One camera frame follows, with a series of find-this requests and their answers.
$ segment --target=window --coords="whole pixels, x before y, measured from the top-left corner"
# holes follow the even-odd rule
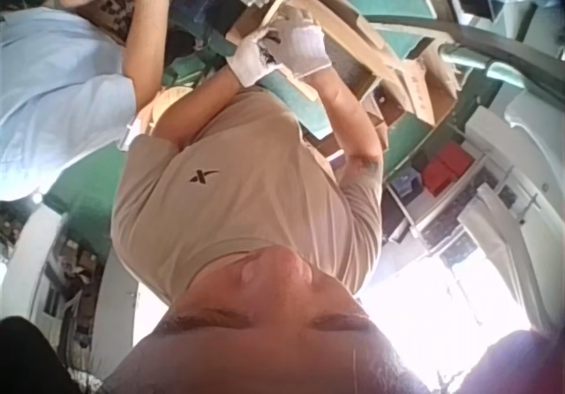
[[[415,261],[365,292],[361,301],[430,390],[454,392],[489,345],[530,328],[480,250],[452,268],[438,256]]]

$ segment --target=forearm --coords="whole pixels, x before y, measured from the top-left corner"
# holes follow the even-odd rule
[[[161,89],[169,0],[135,0],[124,50],[124,75],[133,81],[137,110]]]
[[[224,67],[212,78],[175,102],[159,119],[151,136],[179,148],[193,143],[199,132],[222,111],[241,89],[233,71]]]
[[[371,119],[334,68],[316,72],[305,81],[312,85],[328,114],[339,145],[348,157],[382,161],[382,146]]]

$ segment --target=man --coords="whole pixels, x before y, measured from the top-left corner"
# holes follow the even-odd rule
[[[380,251],[379,139],[321,29],[291,15],[130,147],[112,238],[170,310],[109,392],[419,392],[353,298]],[[267,46],[318,90],[348,159],[339,185],[290,111],[249,88],[277,67]]]
[[[91,1],[2,16],[0,201],[46,192],[161,88],[169,0],[136,0],[125,49],[73,13]]]

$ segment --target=bright light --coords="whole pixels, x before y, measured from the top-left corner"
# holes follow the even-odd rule
[[[41,204],[43,202],[43,194],[34,193],[34,195],[32,195],[32,201],[34,202],[34,204]]]
[[[169,307],[143,284],[138,287],[138,301],[133,319],[133,345],[155,329]]]
[[[437,257],[424,259],[361,297],[404,364],[430,390],[440,388],[438,375],[454,381],[453,389],[490,345],[530,328],[482,251],[456,265],[454,273],[457,279]]]
[[[0,287],[2,287],[2,282],[7,272],[8,272],[8,267],[5,264],[0,263]]]

